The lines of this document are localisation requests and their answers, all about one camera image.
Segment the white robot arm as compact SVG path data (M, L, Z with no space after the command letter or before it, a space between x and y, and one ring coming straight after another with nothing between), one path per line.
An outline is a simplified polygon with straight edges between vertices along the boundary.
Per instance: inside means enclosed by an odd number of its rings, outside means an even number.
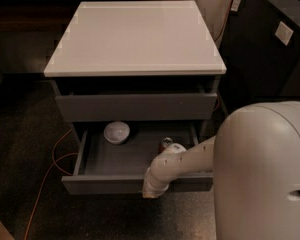
M217 134L188 149L170 145L147 169L145 198L196 172L213 173L217 240L300 240L300 102L232 112Z

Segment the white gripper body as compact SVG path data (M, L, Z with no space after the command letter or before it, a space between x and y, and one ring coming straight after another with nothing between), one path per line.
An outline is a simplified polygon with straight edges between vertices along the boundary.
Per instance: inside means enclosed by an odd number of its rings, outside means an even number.
M156 199L162 196L169 188L172 179L164 177L156 179L152 174L146 174L144 177L142 197L146 199Z

